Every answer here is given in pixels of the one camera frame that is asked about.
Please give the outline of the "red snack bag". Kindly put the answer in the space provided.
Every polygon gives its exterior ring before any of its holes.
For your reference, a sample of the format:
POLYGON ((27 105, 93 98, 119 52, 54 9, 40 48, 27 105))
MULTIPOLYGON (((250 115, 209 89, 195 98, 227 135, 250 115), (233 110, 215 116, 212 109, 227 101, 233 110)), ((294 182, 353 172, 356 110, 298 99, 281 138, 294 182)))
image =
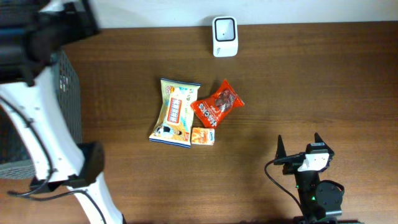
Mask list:
POLYGON ((194 101, 190 107, 206 128, 217 128, 233 108, 245 105, 227 79, 224 79, 217 91, 204 100, 194 101))

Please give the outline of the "orange tissue pack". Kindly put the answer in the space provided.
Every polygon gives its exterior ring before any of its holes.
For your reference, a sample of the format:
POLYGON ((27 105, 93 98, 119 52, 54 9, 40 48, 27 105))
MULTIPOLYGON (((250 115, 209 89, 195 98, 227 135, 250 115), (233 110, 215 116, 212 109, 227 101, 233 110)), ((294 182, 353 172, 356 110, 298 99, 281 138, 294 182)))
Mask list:
POLYGON ((213 128, 192 128, 191 143, 212 146, 215 143, 215 130, 213 128))

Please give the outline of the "yellow wet wipes pack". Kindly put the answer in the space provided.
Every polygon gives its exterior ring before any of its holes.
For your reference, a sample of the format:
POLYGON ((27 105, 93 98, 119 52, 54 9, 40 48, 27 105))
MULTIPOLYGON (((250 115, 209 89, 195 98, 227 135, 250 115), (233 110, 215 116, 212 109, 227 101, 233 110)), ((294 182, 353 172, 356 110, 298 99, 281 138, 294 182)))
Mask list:
POLYGON ((166 78, 160 84, 162 106, 149 140, 189 148, 194 117, 191 104, 197 100, 201 85, 166 78))

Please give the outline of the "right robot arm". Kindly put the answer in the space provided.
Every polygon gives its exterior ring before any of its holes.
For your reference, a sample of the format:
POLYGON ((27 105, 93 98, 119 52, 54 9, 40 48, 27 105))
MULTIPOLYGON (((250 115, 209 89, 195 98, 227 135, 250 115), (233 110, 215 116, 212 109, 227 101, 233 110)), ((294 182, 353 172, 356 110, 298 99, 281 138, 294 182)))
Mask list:
POLYGON ((288 156, 282 137, 277 140, 273 164, 282 166, 284 175, 295 177, 301 216, 294 223, 338 223, 345 188, 332 180, 321 180, 320 173, 329 168, 335 155, 318 133, 304 152, 288 156))

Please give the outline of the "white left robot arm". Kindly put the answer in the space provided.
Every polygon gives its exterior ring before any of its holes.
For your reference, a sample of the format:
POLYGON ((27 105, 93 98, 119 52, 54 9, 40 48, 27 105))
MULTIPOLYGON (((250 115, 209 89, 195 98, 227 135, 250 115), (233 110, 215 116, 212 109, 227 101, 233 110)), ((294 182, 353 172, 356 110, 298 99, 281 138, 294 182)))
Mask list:
POLYGON ((74 141, 53 80, 53 54, 99 32, 89 1, 1 2, 1 106, 35 167, 29 191, 10 196, 54 200, 63 185, 91 223, 124 223, 104 178, 103 146, 74 141))

